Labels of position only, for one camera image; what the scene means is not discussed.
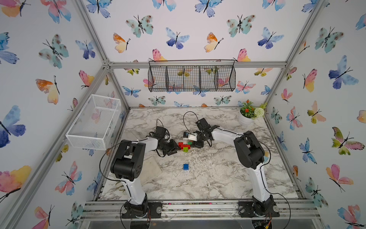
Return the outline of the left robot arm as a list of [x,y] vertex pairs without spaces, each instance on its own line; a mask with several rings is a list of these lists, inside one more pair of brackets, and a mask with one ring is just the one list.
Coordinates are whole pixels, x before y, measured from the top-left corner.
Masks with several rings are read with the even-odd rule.
[[143,205],[147,195],[142,189],[139,176],[143,170],[145,153],[162,152],[163,156],[177,153],[181,148],[170,137],[168,130],[157,127],[142,140],[121,140],[111,163],[110,171],[121,181],[132,205]]

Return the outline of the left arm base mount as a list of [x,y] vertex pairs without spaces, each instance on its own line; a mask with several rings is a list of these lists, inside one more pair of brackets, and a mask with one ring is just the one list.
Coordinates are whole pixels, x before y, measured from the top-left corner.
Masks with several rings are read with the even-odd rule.
[[163,211],[161,202],[143,202],[141,205],[133,205],[126,202],[120,209],[122,219],[160,219]]

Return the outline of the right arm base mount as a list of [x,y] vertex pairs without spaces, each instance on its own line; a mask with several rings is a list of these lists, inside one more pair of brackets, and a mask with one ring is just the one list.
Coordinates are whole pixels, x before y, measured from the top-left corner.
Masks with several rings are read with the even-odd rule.
[[239,201],[238,214],[242,218],[280,217],[279,208],[271,199],[264,202]]

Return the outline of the potted flower plant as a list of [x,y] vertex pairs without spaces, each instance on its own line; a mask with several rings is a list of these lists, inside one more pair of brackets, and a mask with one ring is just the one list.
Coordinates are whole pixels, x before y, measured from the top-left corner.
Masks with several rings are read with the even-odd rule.
[[263,103],[260,106],[254,106],[254,103],[250,100],[245,102],[238,101],[240,107],[240,115],[238,121],[242,126],[248,126],[254,122],[254,120],[263,117],[265,115],[267,103]]

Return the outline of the aluminium front rail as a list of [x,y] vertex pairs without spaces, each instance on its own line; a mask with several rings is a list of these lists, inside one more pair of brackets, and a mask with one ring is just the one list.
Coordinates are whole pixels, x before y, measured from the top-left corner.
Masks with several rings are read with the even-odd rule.
[[[276,199],[271,213],[256,215],[253,204],[243,200],[153,200],[148,202],[156,220],[224,220],[224,219],[320,219],[314,203],[307,199]],[[133,219],[122,209],[124,201],[90,201],[84,206],[83,221]]]

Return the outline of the long red lego brick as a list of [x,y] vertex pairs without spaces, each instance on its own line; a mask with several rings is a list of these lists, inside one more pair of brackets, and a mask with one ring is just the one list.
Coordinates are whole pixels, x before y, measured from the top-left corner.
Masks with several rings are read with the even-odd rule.
[[186,144],[183,144],[180,146],[181,150],[184,150],[184,149],[190,149],[191,146],[190,145],[186,145]]

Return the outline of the white mesh basket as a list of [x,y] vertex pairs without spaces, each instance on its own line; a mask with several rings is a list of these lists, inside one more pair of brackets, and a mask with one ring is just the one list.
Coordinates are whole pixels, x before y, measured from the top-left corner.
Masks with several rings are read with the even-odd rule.
[[121,100],[92,94],[66,133],[74,148],[106,150],[121,112]]

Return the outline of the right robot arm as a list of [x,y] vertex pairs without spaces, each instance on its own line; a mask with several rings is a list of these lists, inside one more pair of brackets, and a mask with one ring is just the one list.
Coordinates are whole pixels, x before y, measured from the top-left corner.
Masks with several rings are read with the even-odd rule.
[[221,141],[235,147],[240,163],[248,169],[253,199],[261,203],[270,199],[263,168],[265,151],[254,133],[247,131],[237,134],[221,129],[218,125],[211,126],[204,118],[198,120],[196,125],[198,127],[196,142],[202,144],[205,141],[208,143]]

